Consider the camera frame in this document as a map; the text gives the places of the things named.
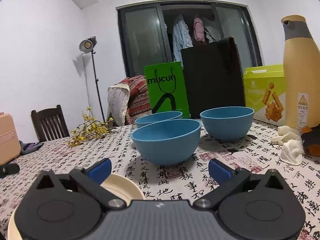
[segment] blue bowl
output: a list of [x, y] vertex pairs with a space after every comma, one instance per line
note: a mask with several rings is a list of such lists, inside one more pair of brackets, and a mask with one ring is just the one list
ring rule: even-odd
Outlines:
[[247, 134], [252, 125], [253, 114], [252, 108], [229, 106], [203, 111], [200, 117], [213, 138], [234, 141]]
[[143, 126], [131, 134], [137, 150], [146, 160], [172, 166], [188, 159], [199, 144], [201, 123], [174, 119]]
[[138, 128], [152, 124], [154, 122], [161, 122], [165, 120], [172, 120], [172, 119], [181, 119], [182, 118], [182, 112], [179, 111], [170, 111], [170, 112], [162, 112], [162, 113], [156, 113], [156, 114], [150, 114], [144, 117], [140, 117], [137, 120], [135, 120], [135, 124]]

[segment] window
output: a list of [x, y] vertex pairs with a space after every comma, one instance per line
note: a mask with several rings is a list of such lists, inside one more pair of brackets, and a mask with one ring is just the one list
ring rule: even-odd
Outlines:
[[175, 60], [172, 30], [182, 15], [195, 42], [194, 19], [205, 26], [205, 42], [233, 37], [241, 68], [262, 65], [257, 38], [246, 7], [210, 2], [165, 2], [118, 10], [122, 50], [128, 77], [144, 75], [147, 65]]

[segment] chair backrest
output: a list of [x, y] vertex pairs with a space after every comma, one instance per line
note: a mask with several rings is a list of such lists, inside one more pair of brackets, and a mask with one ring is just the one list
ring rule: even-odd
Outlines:
[[60, 105], [39, 112], [32, 110], [31, 118], [40, 142], [70, 136]]

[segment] hanging clothes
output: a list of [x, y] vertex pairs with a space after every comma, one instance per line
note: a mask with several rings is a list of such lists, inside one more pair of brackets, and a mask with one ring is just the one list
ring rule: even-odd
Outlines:
[[181, 65], [183, 66], [181, 50], [192, 47], [193, 45], [189, 35], [189, 28], [182, 15], [179, 15], [174, 21], [172, 43], [174, 61], [181, 61]]
[[209, 42], [221, 40], [220, 32], [216, 22], [210, 21], [207, 18], [202, 18], [204, 25], [205, 36]]
[[204, 40], [204, 26], [202, 20], [195, 16], [193, 21], [193, 37], [196, 41], [205, 42]]

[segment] warning triangle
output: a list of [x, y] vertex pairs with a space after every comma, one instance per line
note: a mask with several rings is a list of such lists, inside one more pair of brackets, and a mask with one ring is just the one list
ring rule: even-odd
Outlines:
[[304, 105], [304, 106], [307, 106], [307, 105], [308, 105], [307, 100], [306, 100], [306, 98], [304, 97], [304, 95], [301, 97], [301, 99], [300, 99], [300, 101], [299, 101], [298, 104], [299, 104], [299, 105]]

